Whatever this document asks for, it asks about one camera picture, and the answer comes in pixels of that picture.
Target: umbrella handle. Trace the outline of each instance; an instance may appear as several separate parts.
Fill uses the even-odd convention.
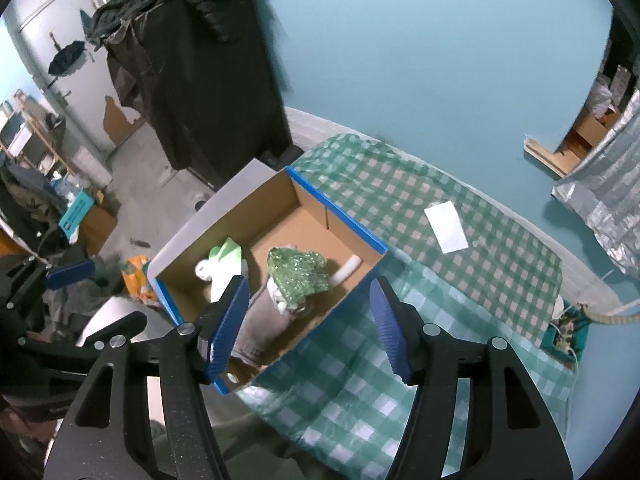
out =
[[[53,45],[56,47],[56,50],[58,52],[62,51],[62,47],[60,47],[60,44],[56,41],[56,38],[53,36],[53,32],[49,33],[49,37],[53,40]]]

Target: teal box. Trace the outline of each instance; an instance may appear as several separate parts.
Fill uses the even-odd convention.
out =
[[[81,191],[76,197],[69,209],[58,222],[60,228],[64,231],[66,238],[71,238],[80,222],[94,205],[94,198],[88,193]]]

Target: umbrella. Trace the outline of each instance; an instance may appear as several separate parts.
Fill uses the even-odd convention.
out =
[[[53,32],[49,33],[49,37],[53,40],[53,44],[56,46],[56,50],[58,51],[53,58],[53,61],[49,64],[49,75],[68,75],[69,69],[71,69],[73,64],[78,61],[84,52],[84,41],[74,41],[65,48],[61,48],[56,41],[56,38],[53,36]]]

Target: sheet of paper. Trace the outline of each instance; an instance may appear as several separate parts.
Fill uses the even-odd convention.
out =
[[[469,247],[460,223],[460,217],[451,200],[444,204],[428,207],[424,213],[429,219],[443,254]]]

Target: silver curtain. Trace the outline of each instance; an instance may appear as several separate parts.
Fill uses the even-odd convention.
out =
[[[623,274],[640,278],[640,91],[552,195],[578,213]]]

